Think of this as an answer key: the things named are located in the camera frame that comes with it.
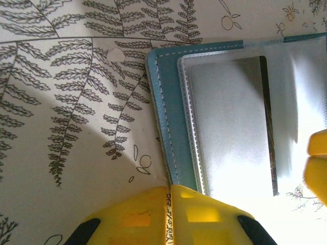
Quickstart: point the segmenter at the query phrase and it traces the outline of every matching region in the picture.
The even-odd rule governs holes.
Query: botanical print fabric
[[[0,0],[0,244],[63,244],[88,214],[168,184],[152,48],[324,32],[326,5]],[[304,185],[285,198],[326,219]]]

